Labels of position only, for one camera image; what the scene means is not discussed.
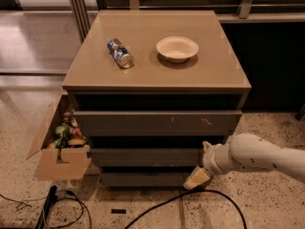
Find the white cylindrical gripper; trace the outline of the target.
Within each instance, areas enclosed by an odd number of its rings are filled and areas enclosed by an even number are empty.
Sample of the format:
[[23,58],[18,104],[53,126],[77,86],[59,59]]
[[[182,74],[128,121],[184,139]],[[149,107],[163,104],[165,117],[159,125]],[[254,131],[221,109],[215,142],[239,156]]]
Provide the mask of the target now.
[[199,166],[194,168],[183,184],[187,190],[202,185],[212,176],[225,175],[230,172],[231,159],[228,144],[212,145],[208,141],[203,141],[203,150],[202,164],[205,169]]

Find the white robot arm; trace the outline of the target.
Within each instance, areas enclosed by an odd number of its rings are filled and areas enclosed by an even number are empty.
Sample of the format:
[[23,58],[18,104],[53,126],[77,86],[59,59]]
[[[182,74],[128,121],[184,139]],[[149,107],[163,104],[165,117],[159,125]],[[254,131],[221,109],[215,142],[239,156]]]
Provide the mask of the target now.
[[196,166],[183,186],[187,190],[202,185],[213,176],[229,172],[278,171],[305,182],[305,152],[283,148],[253,134],[239,134],[226,144],[204,141],[202,167]]

